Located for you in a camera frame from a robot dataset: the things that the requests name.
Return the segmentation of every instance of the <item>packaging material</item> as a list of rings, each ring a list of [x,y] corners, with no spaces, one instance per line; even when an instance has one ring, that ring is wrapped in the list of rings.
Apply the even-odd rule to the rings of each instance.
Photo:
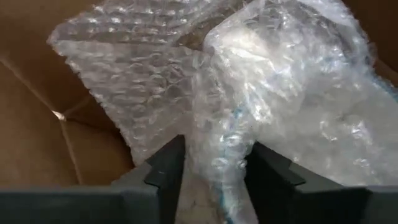
[[[222,18],[225,2],[233,5],[107,1],[49,42],[137,164],[176,134],[190,136],[189,164],[227,223],[257,223],[243,182],[255,140],[344,185],[398,184],[395,90],[375,78],[368,40],[345,5],[255,0],[210,30],[203,51],[179,46],[193,37],[202,45],[195,27]]]

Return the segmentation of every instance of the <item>cardboard box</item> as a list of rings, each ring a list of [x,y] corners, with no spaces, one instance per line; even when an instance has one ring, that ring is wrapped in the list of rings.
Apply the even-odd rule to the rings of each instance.
[[[134,167],[113,123],[46,44],[57,24],[99,2],[0,1],[1,187],[106,185]],[[377,73],[398,85],[398,2],[345,3],[378,48]]]

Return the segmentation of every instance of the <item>black plastic piece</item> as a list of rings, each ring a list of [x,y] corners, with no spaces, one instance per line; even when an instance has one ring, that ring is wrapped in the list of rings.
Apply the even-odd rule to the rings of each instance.
[[[344,187],[258,142],[247,160],[260,224],[398,223],[398,187]]]
[[[3,190],[0,223],[174,224],[184,157],[177,136],[109,187]]]

